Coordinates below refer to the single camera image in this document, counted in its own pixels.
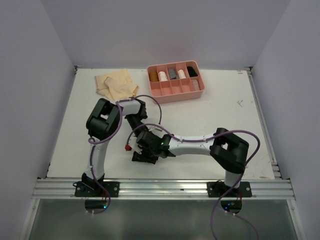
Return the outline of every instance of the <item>folded cloth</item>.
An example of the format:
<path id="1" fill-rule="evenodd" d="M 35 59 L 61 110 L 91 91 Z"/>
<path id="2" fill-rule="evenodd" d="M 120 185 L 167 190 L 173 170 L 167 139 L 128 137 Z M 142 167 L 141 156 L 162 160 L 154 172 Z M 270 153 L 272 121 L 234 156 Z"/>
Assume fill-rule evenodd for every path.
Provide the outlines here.
<path id="1" fill-rule="evenodd" d="M 127 69 L 95 76 L 95 84 L 96 93 L 113 101 L 134 97 L 138 91 Z"/>

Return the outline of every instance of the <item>red object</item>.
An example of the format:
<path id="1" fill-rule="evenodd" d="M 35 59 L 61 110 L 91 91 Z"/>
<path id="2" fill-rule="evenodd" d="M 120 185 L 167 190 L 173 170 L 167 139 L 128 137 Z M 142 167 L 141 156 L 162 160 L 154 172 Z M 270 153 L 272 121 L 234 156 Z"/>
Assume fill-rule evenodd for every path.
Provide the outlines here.
<path id="1" fill-rule="evenodd" d="M 131 151 L 132 148 L 131 148 L 129 145 L 125 145 L 124 149 L 125 149 L 126 151 Z"/>

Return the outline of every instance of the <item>metal bracket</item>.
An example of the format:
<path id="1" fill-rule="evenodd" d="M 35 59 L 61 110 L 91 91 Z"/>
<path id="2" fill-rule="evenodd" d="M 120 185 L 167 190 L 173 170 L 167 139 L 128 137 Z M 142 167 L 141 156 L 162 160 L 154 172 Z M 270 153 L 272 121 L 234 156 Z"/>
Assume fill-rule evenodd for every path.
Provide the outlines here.
<path id="1" fill-rule="evenodd" d="M 120 182 L 102 181 L 100 184 L 109 192 L 111 198 L 117 198 L 119 196 Z M 73 183 L 73 186 L 75 187 L 75 197 L 94 198 L 103 196 L 101 188 L 95 190 L 85 185 L 82 181 Z"/>
<path id="2" fill-rule="evenodd" d="M 209 198 L 219 198 L 229 189 L 223 181 L 209 181 L 206 183 L 206 190 L 208 192 Z M 228 193 L 226 198 L 238 198 L 241 194 L 242 198 L 251 198 L 252 192 L 250 187 L 250 182 L 242 181 L 238 188 L 234 188 L 230 193 Z"/>

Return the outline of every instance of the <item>towel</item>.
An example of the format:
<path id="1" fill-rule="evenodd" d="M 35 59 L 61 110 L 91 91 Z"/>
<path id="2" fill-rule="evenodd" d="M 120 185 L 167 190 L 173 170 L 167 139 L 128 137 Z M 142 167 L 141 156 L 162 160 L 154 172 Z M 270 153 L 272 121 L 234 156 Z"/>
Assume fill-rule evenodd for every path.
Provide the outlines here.
<path id="1" fill-rule="evenodd" d="M 138 91 L 127 69 L 95 76 L 95 84 L 96 93 L 113 101 L 134 97 Z"/>

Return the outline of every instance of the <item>white table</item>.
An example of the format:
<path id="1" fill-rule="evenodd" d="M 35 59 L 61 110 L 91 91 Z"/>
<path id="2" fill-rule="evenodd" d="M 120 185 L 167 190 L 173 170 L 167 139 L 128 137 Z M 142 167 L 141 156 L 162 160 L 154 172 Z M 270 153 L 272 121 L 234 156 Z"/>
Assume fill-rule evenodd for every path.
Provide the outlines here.
<path id="1" fill-rule="evenodd" d="M 78 69 L 57 139 L 48 178 L 80 178 L 89 158 L 90 145 L 86 121 L 102 96 L 96 93 L 94 76 L 118 69 Z M 150 94 L 147 71 L 128 70 L 139 85 L 138 94 Z M 199 136 L 214 133 L 217 128 L 248 130 L 261 140 L 257 155 L 249 163 L 244 179 L 274 179 L 271 157 L 268 154 L 249 77 L 246 71 L 201 70 L 205 91 L 201 98 L 162 104 L 162 125 L 174 134 Z M 158 123 L 159 109 L 148 98 L 148 119 Z M 118 134 L 110 141 L 104 163 L 105 178 L 139 179 L 223 179 L 224 169 L 210 156 L 183 155 L 159 158 L 155 165 L 131 161 L 132 152 L 125 151 L 131 128 L 123 121 Z M 249 154 L 256 140 L 239 134 L 249 142 Z"/>

